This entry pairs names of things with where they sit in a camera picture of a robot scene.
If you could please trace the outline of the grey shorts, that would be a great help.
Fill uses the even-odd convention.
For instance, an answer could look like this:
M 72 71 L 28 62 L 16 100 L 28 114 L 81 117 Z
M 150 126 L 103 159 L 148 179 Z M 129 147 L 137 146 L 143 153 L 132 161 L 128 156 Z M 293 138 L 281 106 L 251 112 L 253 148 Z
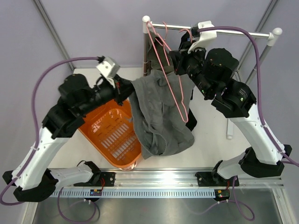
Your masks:
M 186 80 L 188 75 L 160 70 L 132 81 L 135 91 L 129 96 L 135 134 L 143 159 L 170 156 L 190 148 L 192 132 L 184 119 L 189 111 Z

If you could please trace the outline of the black shorts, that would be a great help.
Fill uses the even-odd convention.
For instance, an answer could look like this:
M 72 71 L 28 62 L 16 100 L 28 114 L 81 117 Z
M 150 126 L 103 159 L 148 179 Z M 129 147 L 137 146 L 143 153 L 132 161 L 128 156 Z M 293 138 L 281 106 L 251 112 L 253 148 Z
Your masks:
M 190 102 L 193 100 L 193 89 L 195 87 L 194 83 L 190 80 L 186 80 L 186 86 L 187 86 L 187 93 L 188 93 L 188 106 L 189 106 L 189 111 L 188 111 L 188 122 L 186 123 L 186 127 L 190 130 L 193 131 L 194 128 L 197 125 L 197 120 L 190 108 Z

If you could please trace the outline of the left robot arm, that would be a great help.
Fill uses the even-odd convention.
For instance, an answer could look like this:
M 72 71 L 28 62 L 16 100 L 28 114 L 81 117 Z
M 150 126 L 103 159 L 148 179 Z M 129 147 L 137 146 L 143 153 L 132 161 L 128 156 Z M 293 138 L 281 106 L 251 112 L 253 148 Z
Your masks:
M 59 149 L 85 123 L 88 113 L 111 100 L 121 105 L 134 91 L 133 84 L 119 75 L 115 75 L 112 83 L 100 76 L 94 87 L 90 87 L 84 75 L 72 74 L 58 91 L 60 98 L 43 119 L 37 139 L 24 161 L 2 176 L 8 187 L 16 187 L 17 200 L 14 203 L 1 201 L 3 205 L 41 202 L 63 187 L 95 186 L 101 181 L 101 170 L 92 161 L 72 168 L 51 169 L 48 166 Z

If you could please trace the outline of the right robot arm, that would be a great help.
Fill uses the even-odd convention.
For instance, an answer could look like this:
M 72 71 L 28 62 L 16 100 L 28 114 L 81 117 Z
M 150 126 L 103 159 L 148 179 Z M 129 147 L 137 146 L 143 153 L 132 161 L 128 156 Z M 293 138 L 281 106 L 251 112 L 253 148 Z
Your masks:
M 200 186 L 228 186 L 235 176 L 247 174 L 255 178 L 280 176 L 283 159 L 292 148 L 281 144 L 258 113 L 256 97 L 251 89 L 233 78 L 239 62 L 224 48 L 191 49 L 194 40 L 188 33 L 181 37 L 177 50 L 170 56 L 177 75 L 187 74 L 204 100 L 232 121 L 250 146 L 239 156 L 219 161 L 210 173 L 198 172 Z

